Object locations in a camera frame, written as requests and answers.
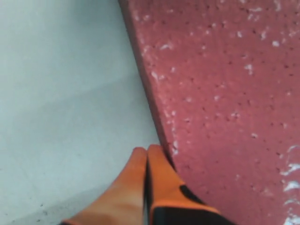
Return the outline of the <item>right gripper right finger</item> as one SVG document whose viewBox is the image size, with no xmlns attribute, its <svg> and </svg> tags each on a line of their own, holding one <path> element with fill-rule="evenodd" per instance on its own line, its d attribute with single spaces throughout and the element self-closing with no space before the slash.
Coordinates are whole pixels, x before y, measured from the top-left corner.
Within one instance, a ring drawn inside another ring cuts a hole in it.
<svg viewBox="0 0 300 225">
<path fill-rule="evenodd" d="M 160 145 L 150 145 L 147 160 L 149 225 L 233 225 L 204 203 L 176 173 Z"/>
</svg>

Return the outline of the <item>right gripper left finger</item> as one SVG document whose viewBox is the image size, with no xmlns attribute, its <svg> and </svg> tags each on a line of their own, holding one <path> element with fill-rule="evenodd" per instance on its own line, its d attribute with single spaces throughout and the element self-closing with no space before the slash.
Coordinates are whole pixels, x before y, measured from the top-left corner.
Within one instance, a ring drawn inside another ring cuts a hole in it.
<svg viewBox="0 0 300 225">
<path fill-rule="evenodd" d="M 118 177 L 91 205 L 61 221 L 62 225 L 142 225 L 147 151 L 132 154 Z"/>
</svg>

